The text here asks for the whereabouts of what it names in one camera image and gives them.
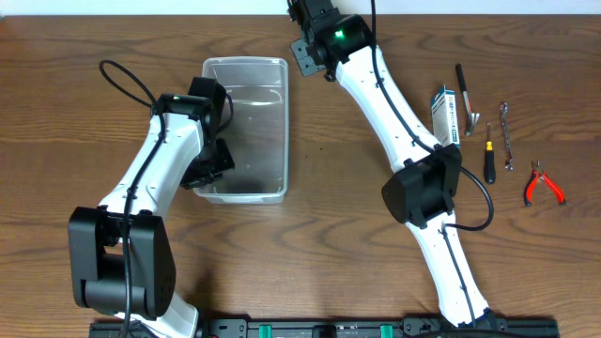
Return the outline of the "clear plastic container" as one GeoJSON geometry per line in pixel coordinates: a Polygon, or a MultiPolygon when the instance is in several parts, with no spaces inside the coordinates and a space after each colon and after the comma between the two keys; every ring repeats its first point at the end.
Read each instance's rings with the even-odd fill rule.
{"type": "Polygon", "coordinates": [[[234,117],[220,134],[235,167],[194,192],[213,204],[279,204],[288,188],[288,64],[283,58],[214,57],[202,75],[233,101],[234,117]]]}

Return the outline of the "blue white cardboard box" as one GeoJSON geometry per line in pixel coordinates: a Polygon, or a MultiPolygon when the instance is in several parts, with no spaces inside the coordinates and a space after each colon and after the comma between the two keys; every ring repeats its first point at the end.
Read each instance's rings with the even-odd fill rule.
{"type": "Polygon", "coordinates": [[[455,92],[443,85],[431,100],[433,133],[442,146],[460,148],[455,92]]]}

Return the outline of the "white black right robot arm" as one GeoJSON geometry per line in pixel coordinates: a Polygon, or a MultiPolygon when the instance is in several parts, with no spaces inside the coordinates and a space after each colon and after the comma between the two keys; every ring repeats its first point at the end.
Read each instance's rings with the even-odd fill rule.
{"type": "Polygon", "coordinates": [[[463,252],[454,197],[465,175],[483,193],[494,217],[490,193],[462,165],[459,148],[442,145],[415,115],[388,72],[378,46],[377,22],[344,15],[330,1],[289,0],[287,12],[301,30],[291,49],[303,75],[319,71],[356,101],[381,142],[392,177],[382,187],[384,203],[405,225],[424,255],[442,316],[456,328],[478,328],[490,312],[463,252]]]}

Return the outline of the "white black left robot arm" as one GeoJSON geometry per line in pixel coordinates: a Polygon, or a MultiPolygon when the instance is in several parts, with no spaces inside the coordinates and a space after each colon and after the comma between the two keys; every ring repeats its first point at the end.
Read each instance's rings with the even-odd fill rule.
{"type": "Polygon", "coordinates": [[[232,168],[220,132],[227,93],[163,94],[126,174],[95,207],[68,222],[75,303],[117,322],[99,337],[199,337],[199,310],[175,290],[177,269],[165,219],[178,188],[207,185],[232,168]]]}

